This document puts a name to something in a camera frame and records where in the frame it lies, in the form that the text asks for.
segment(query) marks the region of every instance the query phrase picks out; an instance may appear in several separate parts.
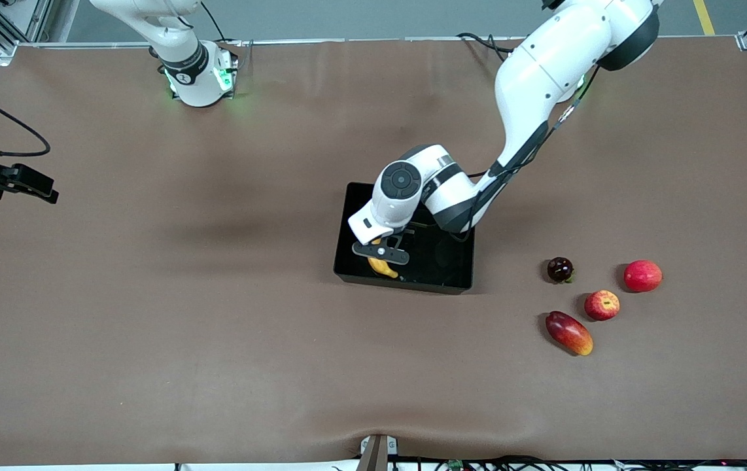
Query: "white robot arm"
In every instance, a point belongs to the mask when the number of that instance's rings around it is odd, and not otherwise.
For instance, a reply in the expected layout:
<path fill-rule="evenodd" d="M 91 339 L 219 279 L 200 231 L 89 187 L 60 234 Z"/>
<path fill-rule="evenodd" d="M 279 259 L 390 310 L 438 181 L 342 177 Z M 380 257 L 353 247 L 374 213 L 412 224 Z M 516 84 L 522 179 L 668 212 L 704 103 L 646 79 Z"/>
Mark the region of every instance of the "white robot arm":
<path fill-rule="evenodd" d="M 152 45 L 164 64 L 170 87 L 191 107 L 208 107 L 234 92 L 236 56 L 196 38 L 182 15 L 200 0 L 91 0 L 92 5 L 128 24 Z"/>
<path fill-rule="evenodd" d="M 446 232 L 475 226 L 544 142 L 551 110 L 580 77 L 596 63 L 617 71 L 646 54 L 658 36 L 661 0 L 655 3 L 544 0 L 554 15 L 507 57 L 496 75 L 506 142 L 493 166 L 473 184 L 444 147 L 411 149 L 379 174 L 371 200 L 347 221 L 358 241 L 367 245 L 401 232 L 420 203 Z M 379 258 L 406 262 L 404 256 Z"/>

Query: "red apple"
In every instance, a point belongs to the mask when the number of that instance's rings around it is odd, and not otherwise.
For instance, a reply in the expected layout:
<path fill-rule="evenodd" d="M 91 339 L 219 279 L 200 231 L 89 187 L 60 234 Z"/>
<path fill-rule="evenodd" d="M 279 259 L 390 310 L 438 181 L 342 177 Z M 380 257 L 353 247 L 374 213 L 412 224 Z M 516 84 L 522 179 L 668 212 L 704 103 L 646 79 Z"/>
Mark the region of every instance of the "red apple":
<path fill-rule="evenodd" d="M 615 293 L 601 289 L 585 299 L 585 313 L 594 320 L 609 320 L 621 310 L 621 301 Z"/>
<path fill-rule="evenodd" d="M 631 291 L 652 291 L 661 284 L 661 268 L 649 260 L 635 260 L 624 270 L 624 283 Z"/>
<path fill-rule="evenodd" d="M 551 338 L 577 355 L 591 354 L 595 346 L 586 327 L 566 313 L 551 311 L 545 318 L 545 327 Z"/>

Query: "brown table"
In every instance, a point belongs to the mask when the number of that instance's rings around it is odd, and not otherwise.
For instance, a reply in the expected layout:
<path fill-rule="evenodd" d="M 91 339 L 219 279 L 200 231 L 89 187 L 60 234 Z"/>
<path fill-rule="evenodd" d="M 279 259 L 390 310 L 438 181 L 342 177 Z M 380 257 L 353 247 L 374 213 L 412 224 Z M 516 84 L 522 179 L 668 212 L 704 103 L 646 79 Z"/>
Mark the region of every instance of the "brown table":
<path fill-rule="evenodd" d="M 502 147 L 494 54 L 255 48 L 239 95 L 171 101 L 145 50 L 20 48 L 0 105 L 54 146 L 57 206 L 0 202 L 0 464 L 404 455 L 747 458 L 747 53 L 661 39 L 602 73 L 478 227 L 460 297 L 341 283 L 349 181 L 419 143 Z M 0 148 L 36 149 L 0 118 Z M 544 260 L 577 281 L 554 286 Z M 656 260 L 657 291 L 619 289 Z M 546 339 L 582 319 L 595 351 Z"/>

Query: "dark purple fruit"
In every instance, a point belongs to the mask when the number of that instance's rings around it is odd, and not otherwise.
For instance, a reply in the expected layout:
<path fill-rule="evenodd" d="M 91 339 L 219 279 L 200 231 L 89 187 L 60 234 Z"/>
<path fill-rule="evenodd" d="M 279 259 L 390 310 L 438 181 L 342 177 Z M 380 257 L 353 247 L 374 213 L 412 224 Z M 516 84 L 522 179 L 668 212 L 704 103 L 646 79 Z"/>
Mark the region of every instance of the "dark purple fruit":
<path fill-rule="evenodd" d="M 572 275 L 574 275 L 574 265 L 565 257 L 558 256 L 547 263 L 547 277 L 551 278 L 554 283 L 571 283 Z"/>

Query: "yellow banana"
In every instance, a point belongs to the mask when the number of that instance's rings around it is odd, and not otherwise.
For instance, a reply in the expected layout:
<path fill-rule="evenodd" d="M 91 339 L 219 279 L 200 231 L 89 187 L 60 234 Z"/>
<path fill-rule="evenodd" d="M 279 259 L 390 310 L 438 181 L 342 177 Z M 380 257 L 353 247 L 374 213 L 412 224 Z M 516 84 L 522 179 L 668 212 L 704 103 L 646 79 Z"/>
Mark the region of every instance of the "yellow banana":
<path fill-rule="evenodd" d="M 373 243 L 379 244 L 379 239 L 376 239 L 376 241 L 373 241 Z M 391 270 L 391 267 L 388 265 L 388 262 L 386 262 L 385 260 L 380 260 L 378 258 L 373 258 L 369 256 L 368 265 L 370 265 L 374 271 L 376 271 L 380 275 L 386 275 L 386 277 L 397 278 L 400 275 L 396 271 Z"/>

